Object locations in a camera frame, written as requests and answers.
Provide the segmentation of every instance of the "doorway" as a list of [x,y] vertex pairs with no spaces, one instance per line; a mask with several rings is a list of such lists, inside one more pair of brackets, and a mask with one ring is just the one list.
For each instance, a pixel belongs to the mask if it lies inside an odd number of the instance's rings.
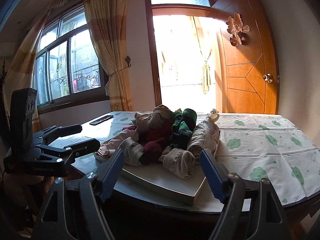
[[211,17],[153,16],[162,104],[175,111],[216,108],[214,41]]

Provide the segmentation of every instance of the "logo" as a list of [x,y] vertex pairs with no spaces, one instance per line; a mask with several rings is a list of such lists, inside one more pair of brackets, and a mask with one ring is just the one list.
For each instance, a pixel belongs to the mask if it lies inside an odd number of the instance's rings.
[[32,167],[34,171],[54,171],[53,168],[35,168]]

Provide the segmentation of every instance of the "curtain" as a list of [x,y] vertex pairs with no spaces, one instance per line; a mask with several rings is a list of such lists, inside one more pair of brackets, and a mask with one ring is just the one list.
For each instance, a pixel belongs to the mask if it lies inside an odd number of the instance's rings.
[[[13,57],[10,69],[8,70],[8,73],[4,79],[2,89],[4,109],[8,123],[10,118],[12,92],[23,88],[29,88],[33,85],[32,81],[36,60],[36,50],[49,13],[50,10],[47,10],[45,13],[43,13],[43,15],[36,21],[31,30],[28,32],[27,36],[22,41],[15,56]],[[35,110],[35,114],[33,115],[32,129],[34,132],[40,130],[37,108]]]
[[212,39],[210,39],[209,30],[202,26],[199,17],[190,16],[190,21],[194,26],[195,37],[199,43],[200,52],[204,60],[204,65],[202,67],[202,91],[204,94],[206,94],[209,91],[209,86],[211,85],[211,75],[210,67],[208,65],[208,59],[212,54]]
[[128,0],[84,0],[84,12],[98,59],[109,75],[111,111],[131,111],[126,44]]

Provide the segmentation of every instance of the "screw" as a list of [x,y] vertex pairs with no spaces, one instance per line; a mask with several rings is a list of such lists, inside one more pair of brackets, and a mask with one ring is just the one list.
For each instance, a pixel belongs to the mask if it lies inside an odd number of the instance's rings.
[[264,184],[270,184],[270,180],[268,180],[267,178],[262,178],[261,182]]
[[54,180],[54,182],[55,182],[55,184],[59,184],[59,183],[63,182],[63,178],[58,177],[58,178],[56,178],[56,179]]
[[94,173],[94,172],[89,172],[89,173],[87,173],[87,178],[88,179],[92,179],[92,178],[94,178],[96,176],[96,174]]
[[232,179],[238,179],[239,175],[236,174],[236,173],[229,173],[229,177],[232,178]]

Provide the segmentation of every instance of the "open door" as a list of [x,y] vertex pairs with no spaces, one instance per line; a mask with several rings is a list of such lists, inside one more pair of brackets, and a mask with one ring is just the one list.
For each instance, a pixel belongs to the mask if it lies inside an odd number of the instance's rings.
[[[261,1],[218,0],[212,9],[220,29],[217,33],[221,63],[221,68],[216,69],[217,109],[224,113],[277,114],[276,47]],[[232,32],[228,32],[226,22],[229,17],[234,18],[235,13],[240,14],[243,27],[247,25],[250,30],[243,29],[230,39]],[[233,41],[241,44],[235,46]]]

